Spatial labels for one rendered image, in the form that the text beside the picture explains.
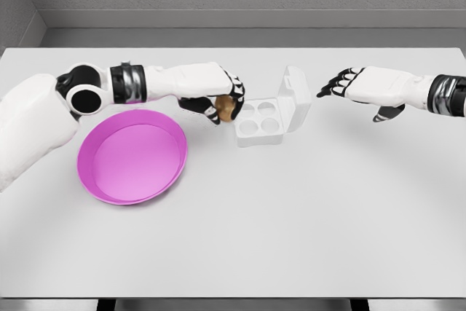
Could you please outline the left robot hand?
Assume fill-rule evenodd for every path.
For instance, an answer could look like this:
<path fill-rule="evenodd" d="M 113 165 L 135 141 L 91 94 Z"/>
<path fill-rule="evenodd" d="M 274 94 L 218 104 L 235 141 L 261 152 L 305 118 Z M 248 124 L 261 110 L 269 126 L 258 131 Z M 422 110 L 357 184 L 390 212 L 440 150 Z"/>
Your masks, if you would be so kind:
<path fill-rule="evenodd" d="M 236 119 L 245 102 L 245 86 L 238 76 L 217 63 L 195 63 L 179 69 L 181 78 L 176 79 L 175 95 L 182 109 L 203 114 L 215 125 Z M 231 99 L 229 112 L 217 108 L 211 100 L 221 96 Z"/>

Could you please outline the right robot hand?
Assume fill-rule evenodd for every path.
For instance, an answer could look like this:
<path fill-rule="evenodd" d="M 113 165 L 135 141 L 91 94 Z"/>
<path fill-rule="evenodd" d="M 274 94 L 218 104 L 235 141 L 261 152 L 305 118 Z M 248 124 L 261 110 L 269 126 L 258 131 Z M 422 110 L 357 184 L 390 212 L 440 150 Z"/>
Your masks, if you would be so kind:
<path fill-rule="evenodd" d="M 384 122 L 397 117 L 405 109 L 403 88 L 413 78 L 413 74 L 390 68 L 346 68 L 329 80 L 317 97 L 335 95 L 356 103 L 378 106 L 373 121 Z"/>

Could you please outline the brown egg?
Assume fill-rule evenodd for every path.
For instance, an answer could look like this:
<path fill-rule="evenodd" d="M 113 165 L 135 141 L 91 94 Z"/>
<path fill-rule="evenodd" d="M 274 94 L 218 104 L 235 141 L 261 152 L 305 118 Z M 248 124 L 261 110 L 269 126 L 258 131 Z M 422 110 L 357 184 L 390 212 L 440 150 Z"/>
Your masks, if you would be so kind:
<path fill-rule="evenodd" d="M 229 95 L 220 95 L 216 97 L 214 106 L 216 108 L 219 119 L 222 122 L 232 121 L 232 112 L 236 107 L 234 99 Z"/>

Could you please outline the white egg box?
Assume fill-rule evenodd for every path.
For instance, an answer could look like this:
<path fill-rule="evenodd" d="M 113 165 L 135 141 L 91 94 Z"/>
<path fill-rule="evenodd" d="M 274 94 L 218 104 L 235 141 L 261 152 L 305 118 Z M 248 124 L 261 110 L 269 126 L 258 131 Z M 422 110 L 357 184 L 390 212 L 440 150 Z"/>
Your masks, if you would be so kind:
<path fill-rule="evenodd" d="M 307 117 L 312 96 L 304 72 L 285 69 L 277 96 L 246 101 L 234 121 L 239 147 L 276 145 L 286 133 L 298 130 Z"/>

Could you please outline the pink round plate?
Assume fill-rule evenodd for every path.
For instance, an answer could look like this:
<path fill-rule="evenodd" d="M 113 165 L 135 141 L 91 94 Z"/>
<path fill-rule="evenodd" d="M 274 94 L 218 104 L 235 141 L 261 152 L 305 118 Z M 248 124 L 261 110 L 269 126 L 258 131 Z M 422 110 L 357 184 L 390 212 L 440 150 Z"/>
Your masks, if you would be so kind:
<path fill-rule="evenodd" d="M 105 119 L 84 139 L 76 160 L 83 187 L 113 205 L 134 205 L 167 190 L 187 158 L 186 136 L 173 119 L 131 110 Z"/>

